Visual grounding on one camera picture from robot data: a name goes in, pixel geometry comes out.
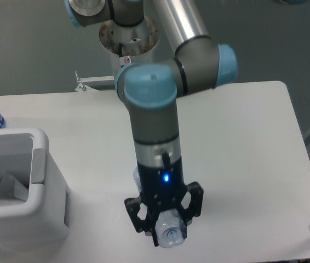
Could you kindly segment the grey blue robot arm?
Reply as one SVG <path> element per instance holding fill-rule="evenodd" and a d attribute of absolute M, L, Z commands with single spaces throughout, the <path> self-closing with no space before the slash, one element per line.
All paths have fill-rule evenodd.
<path fill-rule="evenodd" d="M 147 58 L 159 42 L 155 21 L 143 1 L 66 1 L 77 27 L 100 24 L 99 39 L 116 56 L 114 88 L 129 112 L 139 196 L 124 204 L 137 232 L 154 245 L 172 248 L 187 238 L 187 226 L 201 214 L 204 191 L 183 179 L 178 98 L 232 83 L 235 52 L 216 44 L 194 1 L 155 1 L 174 57 L 155 64 Z"/>

